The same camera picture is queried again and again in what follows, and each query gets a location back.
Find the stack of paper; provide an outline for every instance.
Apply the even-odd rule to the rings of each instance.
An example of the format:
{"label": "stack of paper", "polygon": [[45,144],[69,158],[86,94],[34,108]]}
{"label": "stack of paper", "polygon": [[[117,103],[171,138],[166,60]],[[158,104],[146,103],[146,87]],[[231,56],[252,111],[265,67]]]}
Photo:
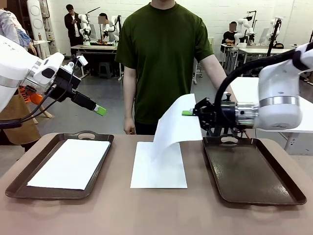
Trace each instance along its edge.
{"label": "stack of paper", "polygon": [[187,188],[179,142],[202,140],[198,117],[183,116],[194,109],[194,94],[180,97],[159,120],[153,142],[139,142],[131,188]]}
{"label": "stack of paper", "polygon": [[67,140],[27,186],[85,190],[108,141]]}

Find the neck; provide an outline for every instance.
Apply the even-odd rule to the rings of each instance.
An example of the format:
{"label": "neck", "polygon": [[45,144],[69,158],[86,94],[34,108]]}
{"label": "neck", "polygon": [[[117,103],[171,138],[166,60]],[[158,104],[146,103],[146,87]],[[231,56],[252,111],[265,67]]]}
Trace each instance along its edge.
{"label": "neck", "polygon": [[166,10],[175,6],[175,0],[152,0],[151,6],[157,9]]}

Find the black tray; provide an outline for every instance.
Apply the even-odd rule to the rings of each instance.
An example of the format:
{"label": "black tray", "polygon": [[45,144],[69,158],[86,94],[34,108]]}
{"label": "black tray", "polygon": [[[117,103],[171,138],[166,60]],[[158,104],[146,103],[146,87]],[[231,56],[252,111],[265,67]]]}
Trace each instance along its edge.
{"label": "black tray", "polygon": [[[83,138],[86,134],[94,138]],[[61,188],[39,188],[28,187],[27,183],[33,176],[45,165],[45,163],[53,156],[53,154],[68,139],[75,140],[91,140],[91,141],[109,141],[108,150],[103,155],[98,167],[93,173],[85,190],[61,189]],[[64,199],[83,199],[91,194],[93,186],[96,182],[102,164],[111,147],[114,136],[99,135],[92,131],[81,131],[76,134],[57,134],[48,145],[39,153],[30,164],[18,175],[18,177],[6,189],[5,194],[8,197],[40,199],[40,200],[64,200]]]}
{"label": "black tray", "polygon": [[[238,142],[222,142],[224,137]],[[258,139],[203,138],[221,197],[230,203],[303,205],[307,198]]]}

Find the man in green t-shirt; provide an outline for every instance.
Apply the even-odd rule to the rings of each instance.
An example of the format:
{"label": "man in green t-shirt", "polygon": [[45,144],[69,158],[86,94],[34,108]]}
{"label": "man in green t-shirt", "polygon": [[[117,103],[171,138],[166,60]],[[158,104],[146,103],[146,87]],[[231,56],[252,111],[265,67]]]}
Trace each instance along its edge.
{"label": "man in green t-shirt", "polygon": [[115,60],[125,66],[126,134],[155,134],[166,110],[190,93],[194,58],[218,88],[226,74],[205,24],[175,0],[152,0],[125,20]]}

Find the man's right hand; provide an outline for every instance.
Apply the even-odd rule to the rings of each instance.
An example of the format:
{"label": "man's right hand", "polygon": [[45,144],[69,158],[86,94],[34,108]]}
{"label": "man's right hand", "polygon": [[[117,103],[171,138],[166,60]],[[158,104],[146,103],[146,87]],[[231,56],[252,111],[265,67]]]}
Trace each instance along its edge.
{"label": "man's right hand", "polygon": [[127,135],[135,135],[136,134],[135,123],[134,123],[134,119],[132,117],[125,119],[124,131]]}

